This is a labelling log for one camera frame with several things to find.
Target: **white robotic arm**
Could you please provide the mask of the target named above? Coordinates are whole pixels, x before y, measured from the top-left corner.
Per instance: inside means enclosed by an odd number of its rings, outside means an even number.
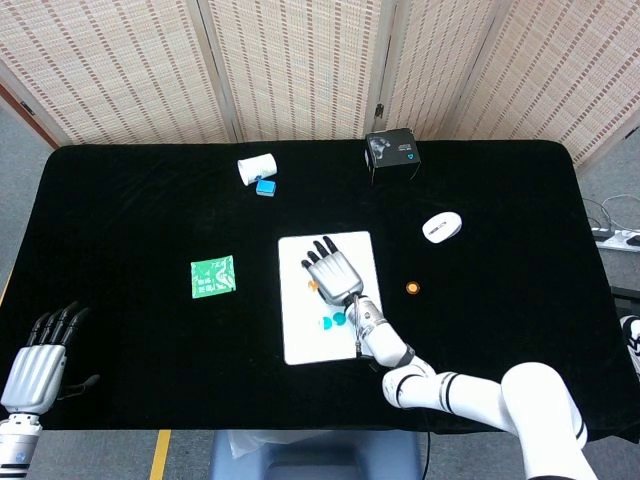
[[[440,410],[518,436],[530,480],[596,479],[581,450],[586,426],[555,370],[540,363],[517,365],[500,384],[453,372],[436,374],[362,295],[362,279],[344,254],[331,239],[323,240],[327,248],[314,242],[320,256],[310,251],[302,265],[327,303],[346,306],[356,345],[364,342],[378,364],[392,369],[382,381],[391,405]]]
[[[0,422],[0,478],[25,478],[42,432],[40,415],[56,398],[66,365],[66,349],[77,327],[89,313],[72,303],[64,310],[41,316],[33,326],[27,346],[11,367],[0,402],[10,416]],[[99,376],[67,387],[65,396],[79,395]]]

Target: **small orange object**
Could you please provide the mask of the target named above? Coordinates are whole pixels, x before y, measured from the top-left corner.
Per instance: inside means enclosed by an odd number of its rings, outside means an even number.
[[[418,282],[409,282],[405,289],[409,295],[417,295],[420,291],[420,284]]]

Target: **white cup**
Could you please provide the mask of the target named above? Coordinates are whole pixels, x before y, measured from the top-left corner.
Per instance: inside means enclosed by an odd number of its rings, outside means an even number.
[[[265,153],[257,157],[238,160],[238,171],[245,186],[278,173],[278,167],[273,155]]]

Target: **small black box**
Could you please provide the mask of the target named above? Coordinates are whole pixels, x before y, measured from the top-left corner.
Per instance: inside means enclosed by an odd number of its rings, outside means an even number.
[[[420,168],[416,141],[408,128],[368,133],[364,139],[372,185],[374,181],[411,180]]]

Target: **woven panel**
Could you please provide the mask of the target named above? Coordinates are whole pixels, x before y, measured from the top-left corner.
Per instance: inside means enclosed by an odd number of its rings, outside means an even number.
[[[484,40],[492,0],[412,0],[387,128],[437,136]]]
[[[456,138],[540,138],[576,164],[640,108],[640,1],[517,0]]]
[[[208,0],[244,140],[360,138],[382,0]]]
[[[0,28],[0,59],[73,143],[229,140],[185,0],[5,0]]]

